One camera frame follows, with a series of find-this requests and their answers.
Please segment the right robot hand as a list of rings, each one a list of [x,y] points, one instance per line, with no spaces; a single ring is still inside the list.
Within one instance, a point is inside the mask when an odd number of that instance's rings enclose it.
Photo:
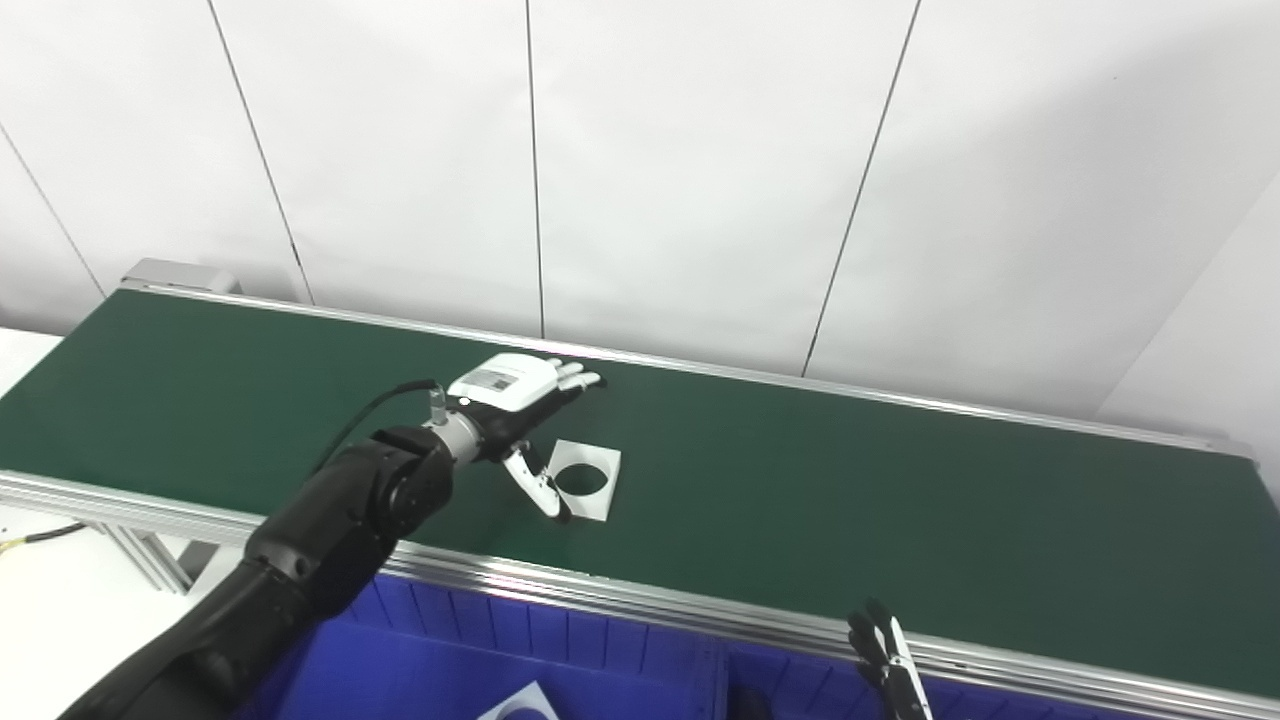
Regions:
[[[884,719],[932,719],[931,702],[899,619],[877,598],[847,616],[859,673],[879,696]]]

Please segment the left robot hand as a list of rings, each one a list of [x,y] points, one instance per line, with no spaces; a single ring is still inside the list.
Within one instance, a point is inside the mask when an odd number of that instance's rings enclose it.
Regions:
[[[540,511],[567,523],[572,512],[530,434],[588,389],[605,386],[581,363],[498,354],[453,380],[445,392],[445,420],[433,430],[456,466],[503,466]]]

